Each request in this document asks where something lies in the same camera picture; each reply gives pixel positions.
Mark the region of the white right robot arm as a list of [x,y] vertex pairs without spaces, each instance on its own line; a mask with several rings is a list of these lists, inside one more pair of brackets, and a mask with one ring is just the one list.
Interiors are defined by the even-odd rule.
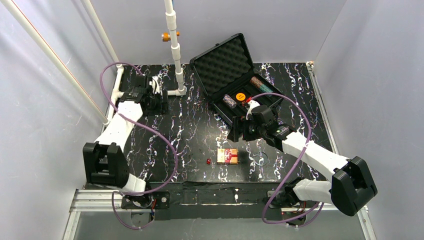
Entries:
[[235,116],[227,138],[233,142],[263,139],[277,150],[300,160],[326,180],[296,178],[284,183],[268,198],[273,207],[299,202],[320,202],[334,205],[347,216],[354,216],[378,194],[366,161],[349,159],[308,140],[293,127],[280,123],[275,110],[258,105],[250,107],[246,116]]

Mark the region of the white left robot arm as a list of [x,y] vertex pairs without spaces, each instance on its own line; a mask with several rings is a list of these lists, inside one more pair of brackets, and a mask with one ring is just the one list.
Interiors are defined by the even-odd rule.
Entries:
[[168,94],[157,76],[139,75],[134,86],[116,102],[117,112],[94,142],[82,149],[86,181],[122,189],[126,193],[144,192],[146,181],[130,173],[124,147],[137,122],[143,116],[169,112]]

